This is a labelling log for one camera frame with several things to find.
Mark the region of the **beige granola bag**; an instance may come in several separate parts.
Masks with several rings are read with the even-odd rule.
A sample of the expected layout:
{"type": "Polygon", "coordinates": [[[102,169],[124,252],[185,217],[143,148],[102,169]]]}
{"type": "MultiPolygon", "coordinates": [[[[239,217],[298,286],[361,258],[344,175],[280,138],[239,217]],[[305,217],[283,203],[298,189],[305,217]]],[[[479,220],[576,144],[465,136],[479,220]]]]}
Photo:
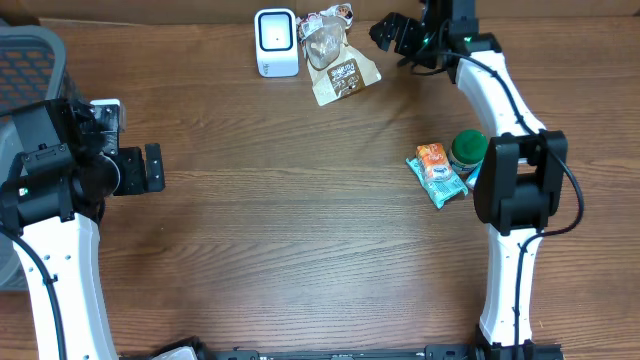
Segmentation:
{"type": "Polygon", "coordinates": [[[296,19],[298,41],[319,106],[348,97],[382,79],[376,64],[348,42],[353,21],[350,3],[296,19]]]}

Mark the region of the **orange snack packet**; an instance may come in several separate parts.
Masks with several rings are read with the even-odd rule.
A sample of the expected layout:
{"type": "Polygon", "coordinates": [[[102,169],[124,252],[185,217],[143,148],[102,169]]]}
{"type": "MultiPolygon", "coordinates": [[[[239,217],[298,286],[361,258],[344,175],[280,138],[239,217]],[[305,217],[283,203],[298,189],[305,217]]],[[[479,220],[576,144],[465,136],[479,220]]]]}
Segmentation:
{"type": "Polygon", "coordinates": [[[441,143],[418,146],[416,158],[426,181],[446,181],[451,178],[453,169],[441,143]]]}

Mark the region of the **green lid jar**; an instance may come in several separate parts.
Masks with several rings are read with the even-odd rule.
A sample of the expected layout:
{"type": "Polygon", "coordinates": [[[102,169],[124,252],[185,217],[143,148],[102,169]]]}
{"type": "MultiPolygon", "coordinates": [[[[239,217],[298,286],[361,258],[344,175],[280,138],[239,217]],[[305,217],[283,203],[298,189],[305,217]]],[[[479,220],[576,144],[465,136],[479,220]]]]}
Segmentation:
{"type": "Polygon", "coordinates": [[[448,160],[458,175],[471,173],[484,159],[488,141],[478,130],[464,130],[452,141],[448,160]]]}

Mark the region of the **teal snack packet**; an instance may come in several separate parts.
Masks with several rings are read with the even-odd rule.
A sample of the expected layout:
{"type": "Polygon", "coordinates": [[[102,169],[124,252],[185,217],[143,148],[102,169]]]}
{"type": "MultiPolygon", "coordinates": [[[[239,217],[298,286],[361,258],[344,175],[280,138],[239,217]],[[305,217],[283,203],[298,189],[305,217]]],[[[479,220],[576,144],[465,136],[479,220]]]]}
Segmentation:
{"type": "Polygon", "coordinates": [[[437,209],[441,209],[448,200],[464,197],[469,193],[468,187],[455,172],[446,180],[428,180],[420,170],[420,161],[417,158],[406,159],[406,163],[437,209]]]}

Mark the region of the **small teal white box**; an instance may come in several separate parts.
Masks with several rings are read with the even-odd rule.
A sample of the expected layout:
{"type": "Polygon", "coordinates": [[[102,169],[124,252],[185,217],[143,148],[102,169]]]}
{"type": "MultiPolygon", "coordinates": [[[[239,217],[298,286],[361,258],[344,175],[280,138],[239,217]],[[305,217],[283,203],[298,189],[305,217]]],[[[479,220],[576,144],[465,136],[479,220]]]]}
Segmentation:
{"type": "Polygon", "coordinates": [[[465,184],[467,185],[467,187],[470,190],[473,190],[475,188],[477,179],[479,177],[479,173],[480,170],[482,168],[483,163],[480,162],[467,176],[466,180],[465,180],[465,184]]]}

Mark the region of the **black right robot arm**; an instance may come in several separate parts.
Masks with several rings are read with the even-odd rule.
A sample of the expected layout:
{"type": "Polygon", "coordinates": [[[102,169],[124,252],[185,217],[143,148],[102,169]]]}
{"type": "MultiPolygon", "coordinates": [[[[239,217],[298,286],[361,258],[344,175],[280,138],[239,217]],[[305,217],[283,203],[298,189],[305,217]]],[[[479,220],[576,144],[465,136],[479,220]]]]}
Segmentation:
{"type": "Polygon", "coordinates": [[[558,345],[537,345],[529,320],[536,254],[552,236],[567,178],[568,141],[529,111],[492,33],[479,30],[472,1],[428,1],[422,17],[391,12],[369,30],[383,51],[402,63],[448,73],[467,97],[490,139],[473,199],[486,224],[489,261],[486,299],[472,359],[560,359],[558,345]]]}

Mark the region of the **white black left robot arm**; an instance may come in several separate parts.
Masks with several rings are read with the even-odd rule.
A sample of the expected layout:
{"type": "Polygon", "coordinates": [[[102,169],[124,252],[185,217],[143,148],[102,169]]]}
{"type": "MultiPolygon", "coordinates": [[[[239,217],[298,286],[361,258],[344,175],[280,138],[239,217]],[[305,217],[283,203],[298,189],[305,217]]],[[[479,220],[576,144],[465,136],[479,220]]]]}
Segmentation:
{"type": "Polygon", "coordinates": [[[105,201],[163,191],[161,148],[120,146],[117,99],[44,100],[2,117],[1,235],[26,275],[39,356],[114,359],[98,264],[105,201]]]}

